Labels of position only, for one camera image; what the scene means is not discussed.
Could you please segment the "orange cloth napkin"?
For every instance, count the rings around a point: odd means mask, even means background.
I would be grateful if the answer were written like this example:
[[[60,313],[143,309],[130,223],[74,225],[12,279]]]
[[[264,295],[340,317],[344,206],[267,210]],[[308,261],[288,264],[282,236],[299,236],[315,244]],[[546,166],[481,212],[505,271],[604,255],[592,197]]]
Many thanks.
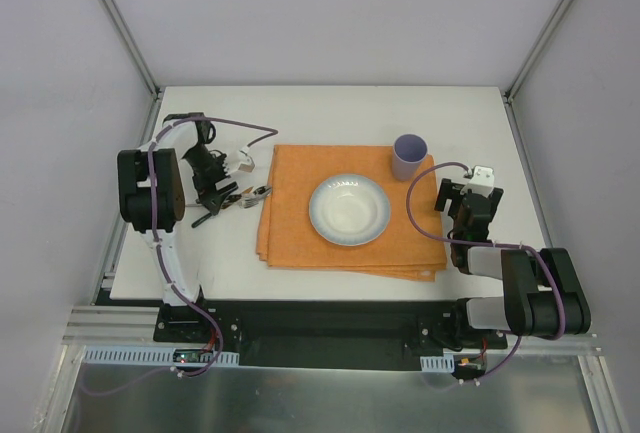
[[[411,189],[397,181],[389,146],[275,146],[258,227],[256,251],[273,268],[348,270],[430,281],[447,267],[445,246],[418,232],[442,235],[440,213],[434,210],[436,177],[428,174]],[[379,184],[391,203],[391,220],[374,241],[356,247],[332,244],[311,225],[308,207],[314,190],[340,174],[365,176]],[[413,199],[406,195],[412,191]]]

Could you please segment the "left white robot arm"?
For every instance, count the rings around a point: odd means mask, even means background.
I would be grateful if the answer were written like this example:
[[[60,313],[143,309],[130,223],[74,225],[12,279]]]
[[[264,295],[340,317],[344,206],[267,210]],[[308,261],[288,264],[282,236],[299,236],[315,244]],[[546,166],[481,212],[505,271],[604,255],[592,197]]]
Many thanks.
[[[196,203],[210,216],[238,190],[227,155],[209,151],[215,138],[216,129],[204,114],[172,114],[148,143],[117,155],[120,215],[149,248],[166,305],[195,303],[201,295],[199,260],[181,226],[184,184],[193,184]]]

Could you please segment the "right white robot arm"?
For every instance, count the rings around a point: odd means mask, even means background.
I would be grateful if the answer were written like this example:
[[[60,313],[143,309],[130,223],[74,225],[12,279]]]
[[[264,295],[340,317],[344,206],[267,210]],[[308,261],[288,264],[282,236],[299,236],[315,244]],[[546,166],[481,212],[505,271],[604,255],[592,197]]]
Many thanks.
[[[447,234],[453,266],[463,274],[496,279],[502,285],[500,297],[456,301],[450,338],[470,348],[484,338],[486,330],[548,340],[559,334],[587,333],[591,311],[566,249],[531,252],[520,245],[508,248],[489,241],[489,225],[502,194],[496,188],[484,196],[449,179],[441,181],[435,209],[453,220]]]

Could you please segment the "silver spoon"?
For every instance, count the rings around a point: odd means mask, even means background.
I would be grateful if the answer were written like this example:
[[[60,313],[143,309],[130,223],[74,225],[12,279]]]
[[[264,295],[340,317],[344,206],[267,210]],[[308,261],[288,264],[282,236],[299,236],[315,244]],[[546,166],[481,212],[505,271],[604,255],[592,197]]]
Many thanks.
[[[228,197],[231,203],[241,203],[246,207],[256,204],[267,198],[272,192],[270,185],[262,185],[257,188],[249,188],[240,194],[233,194]]]

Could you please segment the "silver fork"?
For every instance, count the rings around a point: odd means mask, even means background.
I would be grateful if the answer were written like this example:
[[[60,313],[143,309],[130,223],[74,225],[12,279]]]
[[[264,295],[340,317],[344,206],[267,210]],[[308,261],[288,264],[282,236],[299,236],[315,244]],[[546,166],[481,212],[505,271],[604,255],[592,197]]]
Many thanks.
[[[240,208],[251,208],[257,205],[261,199],[252,195],[231,194],[227,197],[204,197],[196,199],[194,203],[188,203],[187,207],[203,207],[207,210],[221,211],[233,205]]]

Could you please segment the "gold-tipped knife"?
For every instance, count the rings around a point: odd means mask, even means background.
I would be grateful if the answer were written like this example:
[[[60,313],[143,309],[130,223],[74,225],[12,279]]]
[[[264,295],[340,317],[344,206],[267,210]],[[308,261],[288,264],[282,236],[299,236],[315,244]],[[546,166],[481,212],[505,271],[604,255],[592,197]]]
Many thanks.
[[[224,210],[230,208],[231,205],[232,205],[231,203],[223,205],[222,208],[221,208],[221,211],[224,211]],[[207,220],[213,218],[213,216],[214,215],[212,213],[207,213],[204,216],[202,216],[201,218],[197,219],[195,222],[193,222],[191,224],[191,227],[192,228],[197,228],[200,225],[202,225],[204,222],[206,222]]]

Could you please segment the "lilac plastic cup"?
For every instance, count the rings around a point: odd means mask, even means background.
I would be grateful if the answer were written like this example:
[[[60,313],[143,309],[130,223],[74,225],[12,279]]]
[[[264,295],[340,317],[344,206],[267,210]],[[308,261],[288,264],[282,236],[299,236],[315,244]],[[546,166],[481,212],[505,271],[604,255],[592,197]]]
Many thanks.
[[[392,147],[392,174],[397,181],[409,181],[428,155],[425,140],[415,134],[399,136]]]

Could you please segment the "white blue-rimmed plate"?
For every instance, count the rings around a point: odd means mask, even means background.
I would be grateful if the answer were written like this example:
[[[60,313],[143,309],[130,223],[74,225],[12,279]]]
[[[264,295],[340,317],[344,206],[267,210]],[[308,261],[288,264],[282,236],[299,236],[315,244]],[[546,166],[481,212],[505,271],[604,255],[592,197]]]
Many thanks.
[[[383,188],[356,174],[335,175],[312,193],[309,219],[328,242],[356,247],[377,239],[391,220],[391,203]]]

